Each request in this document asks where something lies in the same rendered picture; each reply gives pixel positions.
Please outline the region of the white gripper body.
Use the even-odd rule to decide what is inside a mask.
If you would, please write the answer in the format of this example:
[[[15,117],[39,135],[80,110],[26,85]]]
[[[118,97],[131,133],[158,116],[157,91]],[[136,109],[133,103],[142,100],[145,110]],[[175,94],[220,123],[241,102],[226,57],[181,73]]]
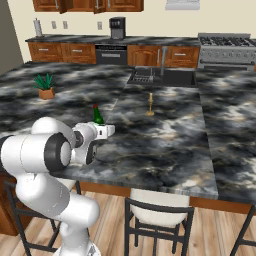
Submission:
[[[115,133],[114,125],[98,125],[97,126],[97,138],[108,139]]]

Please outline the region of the green beer bottle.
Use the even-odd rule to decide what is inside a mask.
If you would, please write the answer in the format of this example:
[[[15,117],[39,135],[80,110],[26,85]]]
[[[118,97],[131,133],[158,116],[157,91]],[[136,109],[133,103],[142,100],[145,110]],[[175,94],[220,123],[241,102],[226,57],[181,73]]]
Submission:
[[[93,110],[94,110],[94,118],[93,122],[98,124],[98,125],[103,125],[104,124],[104,119],[102,115],[100,114],[99,108],[97,104],[93,105]]]

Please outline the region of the candle on brass holder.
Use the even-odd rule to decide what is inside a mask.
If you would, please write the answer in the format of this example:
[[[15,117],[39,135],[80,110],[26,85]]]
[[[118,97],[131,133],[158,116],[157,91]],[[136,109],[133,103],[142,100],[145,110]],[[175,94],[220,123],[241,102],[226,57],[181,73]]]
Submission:
[[[154,111],[153,111],[153,93],[149,93],[149,99],[148,99],[148,103],[149,103],[149,110],[146,112],[146,116],[154,116]]]

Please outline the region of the potted green plant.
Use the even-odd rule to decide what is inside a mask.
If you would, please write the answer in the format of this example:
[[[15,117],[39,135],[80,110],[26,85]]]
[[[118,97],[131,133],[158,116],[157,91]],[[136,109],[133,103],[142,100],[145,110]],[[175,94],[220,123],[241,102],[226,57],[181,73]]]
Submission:
[[[52,76],[46,74],[43,78],[41,75],[37,75],[35,78],[35,88],[39,92],[39,97],[43,100],[53,99],[55,96],[55,91],[53,88]]]

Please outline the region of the black dishwasher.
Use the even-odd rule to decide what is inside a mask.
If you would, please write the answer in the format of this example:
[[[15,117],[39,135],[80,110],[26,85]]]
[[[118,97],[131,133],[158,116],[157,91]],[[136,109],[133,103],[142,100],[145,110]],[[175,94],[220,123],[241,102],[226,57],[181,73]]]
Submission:
[[[127,64],[126,45],[97,44],[95,46],[95,53],[97,64]]]

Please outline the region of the black sink basin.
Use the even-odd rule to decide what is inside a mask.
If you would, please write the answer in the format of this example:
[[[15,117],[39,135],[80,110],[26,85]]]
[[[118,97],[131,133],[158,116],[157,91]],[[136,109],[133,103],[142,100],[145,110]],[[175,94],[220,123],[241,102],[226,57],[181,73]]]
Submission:
[[[171,87],[196,88],[196,76],[194,71],[161,70],[157,67],[136,67],[128,84],[160,85]]]

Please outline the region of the wooden base cabinets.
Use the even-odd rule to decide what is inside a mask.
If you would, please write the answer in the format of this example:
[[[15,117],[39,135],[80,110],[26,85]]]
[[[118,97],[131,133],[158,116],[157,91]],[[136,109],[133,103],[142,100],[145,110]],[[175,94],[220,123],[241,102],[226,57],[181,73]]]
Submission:
[[[28,47],[37,62],[96,63],[94,44],[29,42]]]
[[[199,46],[168,46],[165,67],[196,68]],[[162,47],[155,45],[128,45],[127,64],[129,66],[157,66],[162,62]]]

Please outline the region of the grey sink tap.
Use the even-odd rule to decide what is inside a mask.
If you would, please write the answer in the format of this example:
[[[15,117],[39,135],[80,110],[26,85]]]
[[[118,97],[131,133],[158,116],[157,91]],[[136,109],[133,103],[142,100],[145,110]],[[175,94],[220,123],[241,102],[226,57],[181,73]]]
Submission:
[[[162,47],[162,62],[161,62],[160,76],[164,75],[164,64],[165,64],[165,56],[166,56],[167,50],[168,50],[167,46]]]

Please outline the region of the black stool, cream seat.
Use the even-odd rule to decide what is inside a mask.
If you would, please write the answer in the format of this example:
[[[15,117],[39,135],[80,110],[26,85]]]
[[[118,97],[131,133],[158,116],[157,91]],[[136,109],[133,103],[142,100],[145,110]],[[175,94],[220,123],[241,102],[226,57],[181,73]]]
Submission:
[[[238,248],[240,245],[246,245],[246,246],[252,246],[252,247],[256,247],[256,241],[251,241],[251,240],[246,240],[244,238],[244,235],[251,223],[251,220],[254,216],[254,213],[256,212],[256,206],[255,205],[252,205],[249,212],[248,212],[248,215],[244,221],[244,224],[239,232],[239,235],[235,241],[235,244],[231,250],[231,253],[230,253],[230,256],[235,256]]]
[[[129,256],[129,238],[134,235],[134,246],[140,236],[154,239],[152,256],[156,256],[157,240],[182,245],[181,256],[187,255],[194,208],[190,197],[132,188],[125,199],[124,256]]]
[[[28,207],[26,207],[18,199],[18,197],[15,193],[15,188],[16,188],[15,183],[13,183],[11,181],[5,181],[4,182],[4,189],[7,193],[7,197],[8,197],[10,206],[11,206],[11,210],[12,210],[12,213],[13,213],[13,216],[14,216],[14,220],[15,220],[17,228],[18,228],[19,235],[21,237],[21,240],[22,240],[22,243],[23,243],[23,246],[24,246],[26,256],[32,256],[31,249],[36,249],[36,250],[45,251],[45,252],[52,252],[52,253],[56,252],[57,249],[54,248],[53,245],[54,245],[54,243],[56,241],[56,238],[59,234],[60,225],[56,225],[55,221],[53,219],[45,217],[42,214],[37,213],[37,212],[29,209]],[[41,218],[41,219],[45,219],[45,220],[50,221],[53,234],[52,234],[47,246],[34,244],[34,243],[31,243],[27,240],[26,235],[25,235],[26,225],[23,223],[24,216],[29,217],[29,218],[36,217],[36,218]]]

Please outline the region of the black coffee machine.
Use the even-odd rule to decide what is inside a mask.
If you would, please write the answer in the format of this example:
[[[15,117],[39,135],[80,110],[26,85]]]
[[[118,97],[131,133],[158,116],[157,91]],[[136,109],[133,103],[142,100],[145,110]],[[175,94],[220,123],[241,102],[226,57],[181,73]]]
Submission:
[[[109,28],[112,39],[124,39],[126,37],[126,18],[112,17],[109,19]]]

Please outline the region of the paper towel holder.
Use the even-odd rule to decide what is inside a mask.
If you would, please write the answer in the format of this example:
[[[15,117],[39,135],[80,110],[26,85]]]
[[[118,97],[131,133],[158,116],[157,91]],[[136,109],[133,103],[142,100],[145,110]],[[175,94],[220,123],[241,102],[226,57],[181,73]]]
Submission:
[[[34,28],[35,28],[35,32],[36,32],[36,37],[43,37],[40,20],[38,20],[36,18],[35,20],[33,20],[33,23],[34,23]]]

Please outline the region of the steel range cooker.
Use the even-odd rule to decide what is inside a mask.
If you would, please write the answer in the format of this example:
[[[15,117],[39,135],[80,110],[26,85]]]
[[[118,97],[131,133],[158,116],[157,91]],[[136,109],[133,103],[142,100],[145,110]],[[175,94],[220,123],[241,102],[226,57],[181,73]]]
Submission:
[[[234,68],[253,71],[256,66],[256,42],[250,34],[199,33],[198,68]]]

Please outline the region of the white range hood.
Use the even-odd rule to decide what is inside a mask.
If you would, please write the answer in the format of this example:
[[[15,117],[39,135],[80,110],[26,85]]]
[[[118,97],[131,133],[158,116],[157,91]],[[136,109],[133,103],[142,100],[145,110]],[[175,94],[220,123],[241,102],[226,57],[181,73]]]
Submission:
[[[167,0],[166,10],[199,10],[200,0]]]

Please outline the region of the wooden wall cabinets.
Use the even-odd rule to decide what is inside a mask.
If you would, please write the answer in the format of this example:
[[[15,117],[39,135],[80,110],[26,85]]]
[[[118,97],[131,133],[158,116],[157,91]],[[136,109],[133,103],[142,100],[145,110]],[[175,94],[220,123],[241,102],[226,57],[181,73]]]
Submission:
[[[141,12],[144,0],[33,0],[36,12]]]

